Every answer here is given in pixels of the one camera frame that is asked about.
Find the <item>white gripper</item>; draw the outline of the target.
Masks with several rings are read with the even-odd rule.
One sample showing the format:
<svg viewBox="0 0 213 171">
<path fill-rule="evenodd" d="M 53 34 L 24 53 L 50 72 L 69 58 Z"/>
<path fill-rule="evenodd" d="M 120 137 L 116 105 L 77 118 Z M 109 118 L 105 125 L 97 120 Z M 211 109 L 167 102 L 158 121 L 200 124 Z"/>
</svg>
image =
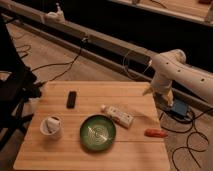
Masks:
<svg viewBox="0 0 213 171">
<path fill-rule="evenodd" d="M 174 100 L 171 79 L 168 79 L 163 75 L 155 75 L 151 81 L 151 86 L 147 87 L 142 94 L 145 96 L 153 93 L 153 90 L 162 95 L 162 97 L 167 101 L 169 107 L 173 106 Z"/>
</svg>

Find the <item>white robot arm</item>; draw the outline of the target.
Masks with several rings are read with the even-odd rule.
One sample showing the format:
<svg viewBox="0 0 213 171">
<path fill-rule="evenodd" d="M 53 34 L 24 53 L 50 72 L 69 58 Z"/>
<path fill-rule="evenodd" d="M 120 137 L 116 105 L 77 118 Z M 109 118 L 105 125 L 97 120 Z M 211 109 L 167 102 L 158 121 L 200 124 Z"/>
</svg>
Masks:
<svg viewBox="0 0 213 171">
<path fill-rule="evenodd" d="M 172 81 L 176 81 L 213 105 L 213 74 L 187 65 L 182 50 L 174 49 L 153 56 L 151 66 L 155 74 L 143 94 L 160 94 L 166 104 L 172 106 Z"/>
</svg>

